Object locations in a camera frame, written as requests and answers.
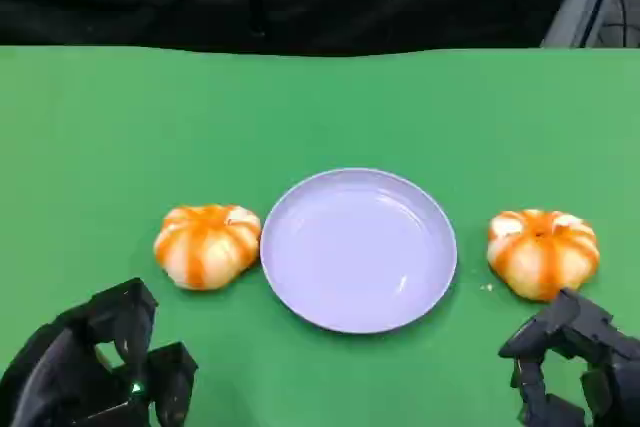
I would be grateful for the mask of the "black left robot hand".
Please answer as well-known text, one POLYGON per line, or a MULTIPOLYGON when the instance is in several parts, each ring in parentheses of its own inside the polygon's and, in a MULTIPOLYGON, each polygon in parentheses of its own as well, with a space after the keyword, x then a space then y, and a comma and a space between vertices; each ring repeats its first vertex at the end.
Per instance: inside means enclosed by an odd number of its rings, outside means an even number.
POLYGON ((132 278, 38 328, 1 378, 2 425, 184 425, 198 365, 181 342, 149 347, 157 305, 132 278))

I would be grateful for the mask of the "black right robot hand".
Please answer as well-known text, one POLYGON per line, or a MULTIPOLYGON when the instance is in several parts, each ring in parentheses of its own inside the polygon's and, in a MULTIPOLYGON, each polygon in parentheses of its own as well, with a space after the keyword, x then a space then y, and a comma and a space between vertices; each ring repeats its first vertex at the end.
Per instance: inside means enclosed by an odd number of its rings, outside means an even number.
POLYGON ((639 340, 620 332, 612 319, 563 288, 503 344, 499 356, 513 361, 510 386, 522 399, 522 425, 586 424, 584 409, 546 390, 542 365, 549 351, 586 362, 581 387, 594 426, 639 424, 639 340))

